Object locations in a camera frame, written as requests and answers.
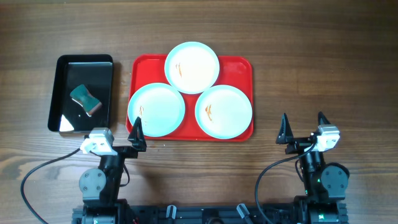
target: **plate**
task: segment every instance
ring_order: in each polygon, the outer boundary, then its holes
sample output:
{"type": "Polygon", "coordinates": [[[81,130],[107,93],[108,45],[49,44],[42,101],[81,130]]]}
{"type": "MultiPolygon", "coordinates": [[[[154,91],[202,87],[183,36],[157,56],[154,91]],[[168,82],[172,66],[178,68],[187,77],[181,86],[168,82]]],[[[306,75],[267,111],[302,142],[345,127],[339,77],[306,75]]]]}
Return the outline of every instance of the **plate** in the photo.
{"type": "Polygon", "coordinates": [[[146,136],[161,137],[170,134],[181,124],[185,103],[175,88],[164,83],[152,83],[138,89],[127,109],[130,123],[139,116],[146,136]]]}
{"type": "Polygon", "coordinates": [[[220,63],[214,51],[205,44],[186,42],[168,54],[164,72],[167,81],[178,91],[197,94],[214,85],[220,63]]]}
{"type": "Polygon", "coordinates": [[[199,96],[195,117],[199,127],[218,139],[231,139],[242,134],[252,119],[247,96],[229,85],[213,86],[199,96]]]}

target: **red tray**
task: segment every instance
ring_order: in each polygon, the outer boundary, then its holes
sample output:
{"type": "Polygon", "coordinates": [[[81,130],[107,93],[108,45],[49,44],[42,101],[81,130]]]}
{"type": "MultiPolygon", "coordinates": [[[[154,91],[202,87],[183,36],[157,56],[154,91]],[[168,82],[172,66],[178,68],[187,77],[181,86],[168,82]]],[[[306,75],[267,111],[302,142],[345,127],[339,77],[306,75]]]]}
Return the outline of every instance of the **red tray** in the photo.
{"type": "MultiPolygon", "coordinates": [[[[164,62],[167,54],[144,54],[138,57],[132,65],[129,101],[131,96],[141,87],[150,83],[166,83],[164,62]]],[[[253,107],[253,82],[251,64],[243,57],[218,56],[220,74],[214,85],[231,85],[240,89],[249,98],[253,107]]],[[[253,133],[253,118],[247,130],[233,139],[216,139],[207,135],[199,127],[195,118],[195,105],[200,94],[189,95],[181,93],[185,101],[185,116],[180,126],[172,133],[163,137],[147,137],[146,139],[184,140],[184,141],[229,141],[240,142],[250,138],[253,133]]],[[[132,124],[128,115],[126,128],[130,133],[132,124]]]]}

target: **light blue plate rim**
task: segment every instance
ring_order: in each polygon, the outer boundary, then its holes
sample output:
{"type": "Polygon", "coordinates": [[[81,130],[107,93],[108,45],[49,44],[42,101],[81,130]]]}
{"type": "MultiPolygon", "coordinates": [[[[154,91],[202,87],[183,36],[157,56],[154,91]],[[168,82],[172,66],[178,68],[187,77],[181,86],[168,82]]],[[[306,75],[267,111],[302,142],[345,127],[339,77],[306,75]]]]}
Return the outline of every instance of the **light blue plate rim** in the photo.
{"type": "Polygon", "coordinates": [[[178,117],[177,122],[174,124],[174,126],[172,126],[172,128],[165,130],[163,133],[156,134],[156,135],[144,133],[144,135],[149,136],[149,137],[162,137],[162,136],[168,135],[168,134],[172,133],[173,131],[175,131],[180,126],[180,124],[185,116],[184,99],[182,98],[181,93],[178,92],[174,87],[172,87],[168,84],[165,84],[165,83],[151,83],[148,85],[144,85],[143,87],[138,89],[131,97],[131,99],[129,101],[129,105],[127,107],[127,115],[129,117],[130,123],[134,124],[135,120],[131,121],[131,118],[130,118],[131,116],[133,116],[132,111],[130,110],[130,106],[132,105],[132,102],[136,101],[140,97],[140,95],[143,94],[145,91],[148,91],[148,90],[151,90],[154,88],[166,88],[166,89],[170,90],[172,93],[175,94],[175,96],[178,98],[178,100],[181,103],[180,116],[178,117]]]}
{"type": "Polygon", "coordinates": [[[197,94],[197,93],[202,93],[202,92],[208,90],[217,81],[218,75],[220,74],[220,62],[218,61],[217,55],[214,53],[214,51],[211,48],[209,48],[209,46],[207,46],[207,45],[205,45],[203,43],[200,43],[200,42],[185,42],[185,43],[179,44],[176,47],[174,47],[173,50],[170,51],[170,53],[167,55],[166,61],[164,63],[164,73],[165,73],[166,79],[170,83],[170,85],[172,85],[178,91],[180,91],[182,93],[186,93],[186,94],[197,94]],[[171,62],[171,58],[173,58],[174,55],[178,51],[180,51],[180,50],[182,50],[182,49],[184,49],[186,47],[200,47],[200,48],[203,48],[207,52],[210,53],[211,57],[213,57],[213,60],[216,62],[216,66],[215,66],[215,74],[216,75],[213,77],[213,79],[210,82],[209,86],[206,87],[203,91],[183,91],[183,90],[180,90],[180,89],[178,89],[175,86],[175,83],[170,78],[170,62],[171,62]]]}
{"type": "Polygon", "coordinates": [[[199,127],[202,129],[202,131],[204,131],[206,134],[208,134],[209,136],[213,137],[213,138],[217,138],[217,139],[232,139],[235,137],[238,137],[239,135],[241,135],[245,130],[247,130],[247,128],[249,127],[251,120],[253,118],[253,107],[250,103],[249,98],[246,96],[246,94],[244,94],[240,89],[230,86],[230,85],[217,85],[217,86],[213,86],[211,88],[209,88],[207,91],[203,92],[198,100],[197,103],[195,105],[195,119],[199,125],[199,127]],[[246,102],[246,104],[248,104],[251,108],[251,117],[250,117],[250,122],[248,123],[248,126],[242,130],[241,133],[235,135],[235,136],[223,136],[223,135],[217,135],[217,134],[213,134],[210,132],[209,129],[206,129],[206,126],[203,125],[203,123],[200,122],[199,118],[199,105],[200,103],[203,101],[203,99],[205,99],[208,95],[212,94],[214,91],[217,90],[231,90],[232,92],[238,94],[242,99],[244,99],[244,101],[246,102]]]}

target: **wooden table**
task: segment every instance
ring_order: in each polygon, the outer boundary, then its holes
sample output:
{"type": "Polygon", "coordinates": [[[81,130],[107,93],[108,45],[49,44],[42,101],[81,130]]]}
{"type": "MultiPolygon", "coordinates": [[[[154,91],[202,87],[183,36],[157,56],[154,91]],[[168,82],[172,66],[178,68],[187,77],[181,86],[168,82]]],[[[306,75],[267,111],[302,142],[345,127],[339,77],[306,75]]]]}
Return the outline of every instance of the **wooden table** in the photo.
{"type": "MultiPolygon", "coordinates": [[[[126,162],[132,181],[119,197],[131,205],[253,205],[258,174],[287,157],[275,144],[280,116],[288,114],[296,136],[308,136],[322,110],[341,130],[325,160],[351,172],[345,200],[350,223],[397,221],[393,1],[40,2],[55,4],[0,5],[1,223],[38,223],[21,199],[21,179],[83,141],[47,129],[59,56],[112,55],[112,131],[115,145],[125,145],[134,59],[191,40],[252,63],[254,134],[242,143],[148,141],[147,152],[126,162]]],[[[69,223],[72,209],[82,205],[78,179],[98,161],[78,153],[34,173],[25,185],[32,206],[50,223],[69,223]]],[[[293,162],[270,171],[259,193],[262,202],[303,194],[293,162]]]]}

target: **black tray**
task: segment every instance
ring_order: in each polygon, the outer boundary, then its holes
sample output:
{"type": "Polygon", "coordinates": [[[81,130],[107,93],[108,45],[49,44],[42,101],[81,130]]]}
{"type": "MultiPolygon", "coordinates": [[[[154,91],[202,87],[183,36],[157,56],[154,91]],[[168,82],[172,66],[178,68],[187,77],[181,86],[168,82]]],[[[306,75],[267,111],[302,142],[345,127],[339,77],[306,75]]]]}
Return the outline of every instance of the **black tray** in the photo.
{"type": "Polygon", "coordinates": [[[113,59],[110,55],[62,55],[57,61],[48,128],[60,132],[88,132],[110,124],[113,59]],[[102,103],[92,116],[70,97],[84,84],[102,103]]]}

